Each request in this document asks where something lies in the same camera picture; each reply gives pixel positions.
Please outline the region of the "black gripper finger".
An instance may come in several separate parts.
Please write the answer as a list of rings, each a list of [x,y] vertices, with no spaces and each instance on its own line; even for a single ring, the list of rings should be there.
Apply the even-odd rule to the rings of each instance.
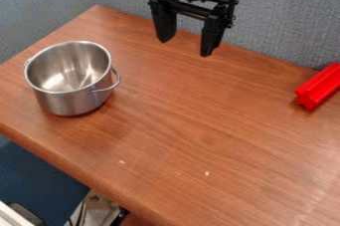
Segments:
[[[204,21],[200,38],[200,55],[202,57],[208,57],[218,47],[224,29],[225,22],[222,16],[210,16]]]
[[[170,10],[168,3],[152,2],[150,8],[157,37],[165,43],[176,33],[176,13]]]

